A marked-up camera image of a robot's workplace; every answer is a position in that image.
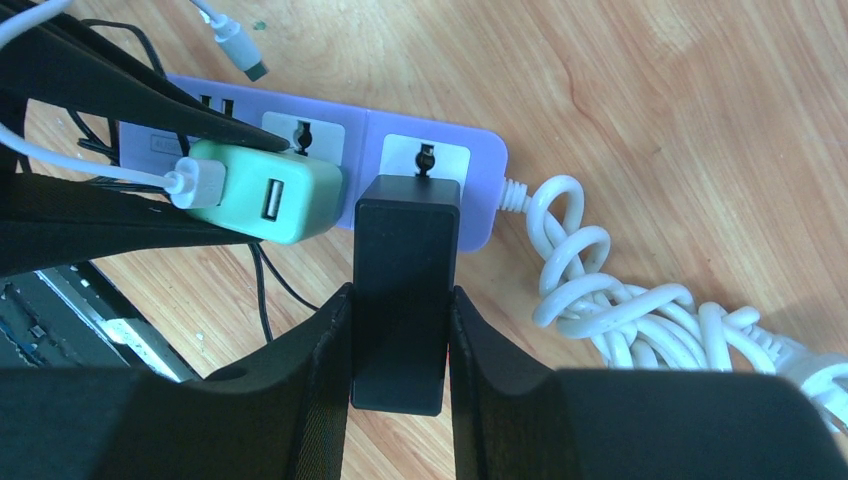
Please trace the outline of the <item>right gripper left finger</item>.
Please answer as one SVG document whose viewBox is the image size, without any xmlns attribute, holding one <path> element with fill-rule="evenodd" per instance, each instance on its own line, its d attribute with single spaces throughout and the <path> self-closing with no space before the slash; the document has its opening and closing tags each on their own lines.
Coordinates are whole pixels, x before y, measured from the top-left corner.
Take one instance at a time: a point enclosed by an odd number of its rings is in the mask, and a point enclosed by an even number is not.
<svg viewBox="0 0 848 480">
<path fill-rule="evenodd" d="M 351 294 L 200 381 L 145 369 L 5 369 L 5 479 L 336 479 Z"/>
</svg>

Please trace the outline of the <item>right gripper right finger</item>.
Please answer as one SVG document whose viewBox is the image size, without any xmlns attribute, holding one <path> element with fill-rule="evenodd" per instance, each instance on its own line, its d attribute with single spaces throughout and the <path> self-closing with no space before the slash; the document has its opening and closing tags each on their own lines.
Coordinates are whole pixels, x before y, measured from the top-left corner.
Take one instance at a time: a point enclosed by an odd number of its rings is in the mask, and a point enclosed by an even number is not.
<svg viewBox="0 0 848 480">
<path fill-rule="evenodd" d="M 813 405 L 780 378 L 553 370 L 490 326 L 462 290 L 450 319 L 460 479 L 843 479 Z"/>
</svg>

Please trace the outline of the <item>green small adapter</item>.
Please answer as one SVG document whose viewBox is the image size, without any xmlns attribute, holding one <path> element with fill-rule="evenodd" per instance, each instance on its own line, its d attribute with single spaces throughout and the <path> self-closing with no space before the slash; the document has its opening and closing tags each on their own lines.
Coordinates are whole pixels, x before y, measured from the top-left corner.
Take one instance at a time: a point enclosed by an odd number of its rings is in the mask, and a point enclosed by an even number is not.
<svg viewBox="0 0 848 480">
<path fill-rule="evenodd" d="M 200 220 L 291 245 L 326 232 L 341 217 L 344 175 L 333 163 L 210 140 L 196 142 L 189 154 L 226 168 L 218 205 L 189 211 Z"/>
</svg>

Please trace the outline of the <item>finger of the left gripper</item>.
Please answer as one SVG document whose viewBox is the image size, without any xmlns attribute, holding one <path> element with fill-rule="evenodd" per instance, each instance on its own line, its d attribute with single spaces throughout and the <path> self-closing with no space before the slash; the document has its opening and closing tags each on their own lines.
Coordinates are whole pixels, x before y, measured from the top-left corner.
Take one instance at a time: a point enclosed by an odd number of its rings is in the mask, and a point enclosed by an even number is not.
<svg viewBox="0 0 848 480">
<path fill-rule="evenodd" d="M 137 250 L 256 243 L 168 203 L 38 174 L 1 176 L 1 275 Z"/>
<path fill-rule="evenodd" d="M 23 98 L 199 139 L 266 151 L 289 146 L 203 105 L 66 13 L 2 47 L 1 87 Z"/>
</svg>

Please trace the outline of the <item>black power adapter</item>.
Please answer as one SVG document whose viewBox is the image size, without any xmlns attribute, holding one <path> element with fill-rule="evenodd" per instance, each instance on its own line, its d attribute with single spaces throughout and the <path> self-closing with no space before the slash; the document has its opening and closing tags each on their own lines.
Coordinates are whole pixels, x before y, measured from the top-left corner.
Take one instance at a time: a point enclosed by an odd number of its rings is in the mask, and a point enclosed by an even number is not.
<svg viewBox="0 0 848 480">
<path fill-rule="evenodd" d="M 352 404 L 436 416 L 455 285 L 460 185 L 379 175 L 355 206 Z"/>
</svg>

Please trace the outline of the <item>purple power strip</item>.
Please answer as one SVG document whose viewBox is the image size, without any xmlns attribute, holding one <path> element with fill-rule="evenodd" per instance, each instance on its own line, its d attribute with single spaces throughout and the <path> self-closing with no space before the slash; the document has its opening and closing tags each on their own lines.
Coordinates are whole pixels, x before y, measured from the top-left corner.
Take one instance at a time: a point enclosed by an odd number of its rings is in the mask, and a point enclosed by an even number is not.
<svg viewBox="0 0 848 480">
<path fill-rule="evenodd" d="M 354 225 L 354 206 L 378 175 L 428 176 L 460 186 L 458 248 L 490 239 L 502 198 L 508 149 L 496 133 L 425 118 L 333 103 L 177 74 L 168 80 L 204 105 L 273 133 L 293 153 L 340 167 L 346 199 L 338 227 Z"/>
</svg>

